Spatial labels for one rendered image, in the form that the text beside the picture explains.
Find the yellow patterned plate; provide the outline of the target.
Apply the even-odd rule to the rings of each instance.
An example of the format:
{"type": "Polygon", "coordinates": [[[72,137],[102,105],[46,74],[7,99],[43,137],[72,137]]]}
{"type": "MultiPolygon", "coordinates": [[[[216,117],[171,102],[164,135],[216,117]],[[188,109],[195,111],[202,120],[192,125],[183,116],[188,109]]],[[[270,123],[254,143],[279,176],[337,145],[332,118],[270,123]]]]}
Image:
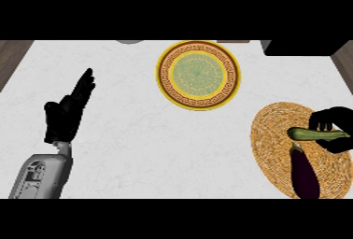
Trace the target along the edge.
{"type": "Polygon", "coordinates": [[[238,60],[213,41],[179,41],[157,61],[155,81],[161,93],[177,106],[195,111],[213,110],[239,91],[238,60]]]}

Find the green squash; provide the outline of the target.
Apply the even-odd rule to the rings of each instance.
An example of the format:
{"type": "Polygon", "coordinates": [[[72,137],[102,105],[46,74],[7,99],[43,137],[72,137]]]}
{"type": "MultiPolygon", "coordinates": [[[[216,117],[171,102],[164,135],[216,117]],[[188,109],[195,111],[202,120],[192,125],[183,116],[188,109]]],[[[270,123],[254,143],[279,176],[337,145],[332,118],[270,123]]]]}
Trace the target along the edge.
{"type": "Polygon", "coordinates": [[[350,137],[350,135],[344,131],[316,131],[301,127],[291,127],[287,130],[287,135],[295,141],[332,141],[338,138],[350,137]]]}

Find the dark purple eggplant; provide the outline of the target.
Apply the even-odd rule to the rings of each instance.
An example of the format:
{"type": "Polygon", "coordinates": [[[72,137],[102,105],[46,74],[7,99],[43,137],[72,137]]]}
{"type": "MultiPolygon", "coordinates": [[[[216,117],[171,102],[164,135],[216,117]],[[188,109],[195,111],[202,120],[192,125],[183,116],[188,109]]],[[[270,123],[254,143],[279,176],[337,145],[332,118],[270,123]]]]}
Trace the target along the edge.
{"type": "Polygon", "coordinates": [[[304,151],[297,146],[297,144],[292,144],[292,147],[289,149],[289,157],[294,192],[301,199],[319,199],[321,183],[304,151]]]}

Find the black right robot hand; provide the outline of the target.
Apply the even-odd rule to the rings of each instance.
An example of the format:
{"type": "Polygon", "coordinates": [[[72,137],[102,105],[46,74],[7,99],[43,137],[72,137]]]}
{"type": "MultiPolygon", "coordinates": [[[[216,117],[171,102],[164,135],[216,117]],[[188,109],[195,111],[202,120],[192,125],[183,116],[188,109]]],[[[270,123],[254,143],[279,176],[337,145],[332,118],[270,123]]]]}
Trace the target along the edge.
{"type": "Polygon", "coordinates": [[[331,131],[334,125],[349,134],[349,137],[340,137],[331,141],[318,140],[316,143],[331,153],[341,153],[353,149],[353,109],[334,106],[312,114],[309,118],[310,130],[331,131]]]}

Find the round woven straw placemat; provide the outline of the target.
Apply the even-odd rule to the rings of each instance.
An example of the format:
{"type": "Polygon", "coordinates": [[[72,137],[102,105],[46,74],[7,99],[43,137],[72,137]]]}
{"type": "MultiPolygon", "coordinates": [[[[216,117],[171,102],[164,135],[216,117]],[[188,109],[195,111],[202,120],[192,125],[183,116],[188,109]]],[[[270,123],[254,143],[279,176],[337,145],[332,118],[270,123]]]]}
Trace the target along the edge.
{"type": "Polygon", "coordinates": [[[291,180],[292,144],[303,149],[321,183],[321,198],[346,196],[353,183],[353,160],[350,152],[328,152],[315,141],[292,141],[287,135],[291,127],[309,127],[313,110],[295,103],[278,102],[267,105],[251,124],[251,148],[260,170],[278,190],[297,198],[291,180]]]}

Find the black appliance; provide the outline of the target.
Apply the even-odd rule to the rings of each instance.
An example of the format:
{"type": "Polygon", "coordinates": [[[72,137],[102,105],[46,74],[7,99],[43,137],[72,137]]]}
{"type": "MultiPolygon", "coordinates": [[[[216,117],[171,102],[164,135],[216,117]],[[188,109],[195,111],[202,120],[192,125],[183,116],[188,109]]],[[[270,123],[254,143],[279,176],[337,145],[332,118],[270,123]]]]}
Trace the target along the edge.
{"type": "Polygon", "coordinates": [[[346,40],[261,40],[266,56],[331,56],[346,40]]]}

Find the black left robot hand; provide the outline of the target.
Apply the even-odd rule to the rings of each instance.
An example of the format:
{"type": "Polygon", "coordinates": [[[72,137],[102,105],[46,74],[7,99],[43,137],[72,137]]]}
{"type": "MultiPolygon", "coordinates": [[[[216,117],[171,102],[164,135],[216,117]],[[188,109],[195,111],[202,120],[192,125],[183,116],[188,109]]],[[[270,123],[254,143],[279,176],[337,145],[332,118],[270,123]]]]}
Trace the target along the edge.
{"type": "Polygon", "coordinates": [[[71,143],[74,140],[83,117],[83,110],[93,93],[93,80],[93,69],[89,68],[77,81],[72,93],[64,96],[59,103],[47,102],[44,104],[47,123],[44,142],[49,144],[55,142],[71,143]]]}

